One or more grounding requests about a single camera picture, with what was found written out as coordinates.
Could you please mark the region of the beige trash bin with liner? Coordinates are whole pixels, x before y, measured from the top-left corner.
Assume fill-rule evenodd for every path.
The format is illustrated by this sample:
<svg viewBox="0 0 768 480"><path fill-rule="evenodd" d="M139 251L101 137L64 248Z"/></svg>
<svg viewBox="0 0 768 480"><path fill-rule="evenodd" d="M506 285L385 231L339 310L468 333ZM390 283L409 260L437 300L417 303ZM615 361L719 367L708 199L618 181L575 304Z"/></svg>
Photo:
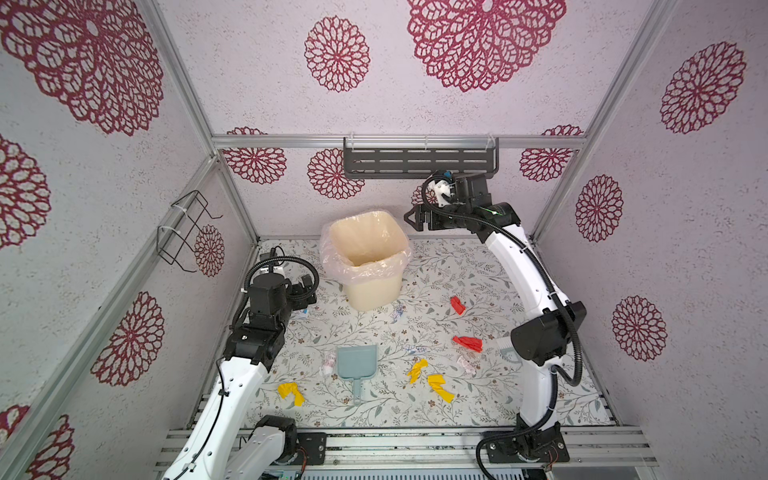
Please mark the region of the beige trash bin with liner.
<svg viewBox="0 0 768 480"><path fill-rule="evenodd" d="M407 235L386 210L366 211L326 224L320 257L326 275L360 312L394 302L411 259Z"/></svg>

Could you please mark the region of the teal plastic dustpan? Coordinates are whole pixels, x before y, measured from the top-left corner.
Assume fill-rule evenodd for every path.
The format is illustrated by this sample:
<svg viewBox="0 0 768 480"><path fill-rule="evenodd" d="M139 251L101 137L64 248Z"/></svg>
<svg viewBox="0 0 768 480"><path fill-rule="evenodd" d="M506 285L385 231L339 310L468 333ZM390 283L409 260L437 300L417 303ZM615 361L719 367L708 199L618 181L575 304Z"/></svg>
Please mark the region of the teal plastic dustpan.
<svg viewBox="0 0 768 480"><path fill-rule="evenodd" d="M362 345L339 347L336 352L337 375L352 382L354 404L362 401L362 382L373 378L377 372L378 346Z"/></svg>

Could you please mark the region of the teal hand brush white bristles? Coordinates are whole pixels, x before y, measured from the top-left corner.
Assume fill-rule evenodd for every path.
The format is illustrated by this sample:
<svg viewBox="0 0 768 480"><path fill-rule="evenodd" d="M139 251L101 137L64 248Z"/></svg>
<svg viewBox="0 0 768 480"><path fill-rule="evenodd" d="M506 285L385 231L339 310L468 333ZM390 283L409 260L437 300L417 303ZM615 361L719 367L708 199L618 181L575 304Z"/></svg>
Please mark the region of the teal hand brush white bristles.
<svg viewBox="0 0 768 480"><path fill-rule="evenodd" d="M499 355L506 361L513 364L520 364L522 362L509 337L498 338L496 340L496 348Z"/></svg>

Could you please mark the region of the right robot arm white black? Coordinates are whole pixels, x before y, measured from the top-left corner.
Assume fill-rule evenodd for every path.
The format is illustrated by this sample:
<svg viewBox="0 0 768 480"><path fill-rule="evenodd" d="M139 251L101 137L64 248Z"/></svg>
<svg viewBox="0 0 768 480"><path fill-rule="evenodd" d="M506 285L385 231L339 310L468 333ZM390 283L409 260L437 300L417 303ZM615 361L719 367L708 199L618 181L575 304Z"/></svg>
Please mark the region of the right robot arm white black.
<svg viewBox="0 0 768 480"><path fill-rule="evenodd" d="M525 309L525 320L509 340L522 361L523 403L513 430L478 442L475 458L485 463L503 455L553 466L570 459L556 412L559 385L580 385L584 352L578 329L586 308L556 285L511 205L493 201L482 174L432 173L420 187L420 201L404 219L417 231L465 229L501 264Z"/></svg>

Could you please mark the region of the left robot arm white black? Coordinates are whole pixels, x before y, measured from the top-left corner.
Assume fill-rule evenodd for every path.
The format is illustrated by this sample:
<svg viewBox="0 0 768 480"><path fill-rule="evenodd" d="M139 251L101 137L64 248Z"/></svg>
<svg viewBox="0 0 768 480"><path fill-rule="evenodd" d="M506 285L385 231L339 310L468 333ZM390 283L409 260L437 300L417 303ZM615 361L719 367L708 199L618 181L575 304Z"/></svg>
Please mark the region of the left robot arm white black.
<svg viewBox="0 0 768 480"><path fill-rule="evenodd" d="M275 464L288 464L300 450L293 420L267 416L245 444L232 452L249 403L285 345L293 312L317 301L317 268L276 251L247 271L240 303L222 355L215 361L211 397L165 479L259 479Z"/></svg>

